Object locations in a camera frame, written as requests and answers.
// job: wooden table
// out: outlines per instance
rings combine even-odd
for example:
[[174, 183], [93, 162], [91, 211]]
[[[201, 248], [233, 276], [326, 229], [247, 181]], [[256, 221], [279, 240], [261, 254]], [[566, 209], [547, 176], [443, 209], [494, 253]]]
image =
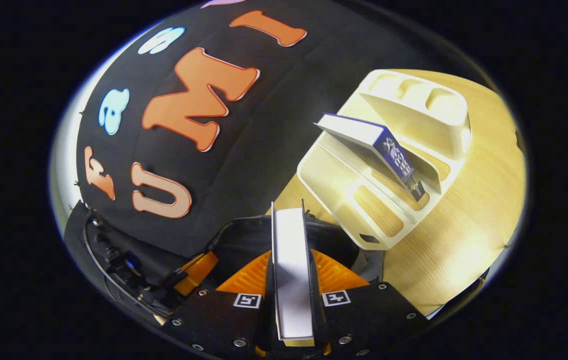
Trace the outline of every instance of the wooden table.
[[[384, 256], [383, 280], [427, 315], [477, 280], [508, 243], [526, 196], [524, 155], [510, 112], [490, 89], [446, 73], [389, 70], [458, 91], [466, 99], [473, 132], [466, 162], [444, 197]], [[297, 174], [275, 206], [296, 208], [300, 199], [317, 218], [336, 224]]]

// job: orange letter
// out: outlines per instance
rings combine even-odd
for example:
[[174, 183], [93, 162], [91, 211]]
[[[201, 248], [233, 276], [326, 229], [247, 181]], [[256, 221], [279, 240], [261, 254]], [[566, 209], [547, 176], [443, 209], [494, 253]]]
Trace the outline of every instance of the orange letter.
[[188, 214], [192, 199], [190, 198], [190, 193], [183, 185], [169, 178], [145, 171], [139, 162], [133, 164], [130, 175], [136, 187], [146, 184], [169, 192], [175, 197], [175, 202], [168, 205], [167, 203], [151, 200], [143, 196], [141, 191], [135, 190], [133, 191], [133, 207], [135, 209], [140, 212], [149, 212], [172, 219], [181, 218]]
[[259, 70], [215, 59], [197, 47], [181, 57], [175, 65], [175, 73], [188, 90], [153, 98], [142, 116], [142, 126], [173, 130], [194, 141], [197, 150], [208, 151], [217, 138], [219, 125], [214, 121], [201, 125], [188, 117], [228, 115], [228, 108], [210, 87], [223, 91], [226, 100], [237, 101], [257, 80]]
[[263, 11], [255, 10], [245, 13], [231, 22], [231, 27], [249, 27], [265, 32], [277, 39], [281, 46], [293, 46], [306, 37], [306, 30], [290, 27], [273, 18], [264, 15]]
[[91, 159], [92, 148], [86, 146], [84, 149], [84, 162], [86, 166], [86, 180], [89, 184], [95, 185], [101, 191], [108, 194], [110, 200], [115, 200], [115, 186], [113, 185], [113, 179], [110, 175], [101, 176], [99, 174], [103, 173], [104, 167], [101, 166], [99, 161], [96, 159]]

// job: desk organizer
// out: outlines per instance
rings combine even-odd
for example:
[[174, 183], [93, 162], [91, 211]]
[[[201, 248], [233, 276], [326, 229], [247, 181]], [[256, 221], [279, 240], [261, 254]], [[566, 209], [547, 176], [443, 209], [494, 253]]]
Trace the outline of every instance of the desk organizer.
[[472, 141], [466, 100], [429, 80], [374, 70], [337, 114], [387, 126], [426, 194], [416, 202], [390, 171], [373, 169], [326, 132], [297, 175], [360, 248], [388, 250], [437, 205], [463, 166]]

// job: metal screw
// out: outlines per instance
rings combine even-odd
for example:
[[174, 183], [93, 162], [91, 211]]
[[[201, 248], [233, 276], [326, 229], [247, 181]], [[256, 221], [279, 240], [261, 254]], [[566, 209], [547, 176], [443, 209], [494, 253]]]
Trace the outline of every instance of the metal screw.
[[352, 337], [346, 335], [346, 336], [342, 336], [339, 338], [339, 340], [337, 342], [339, 342], [340, 344], [348, 344], [349, 342], [351, 342], [353, 340]]
[[247, 346], [247, 342], [244, 339], [235, 339], [233, 340], [233, 345], [236, 347], [244, 347]]

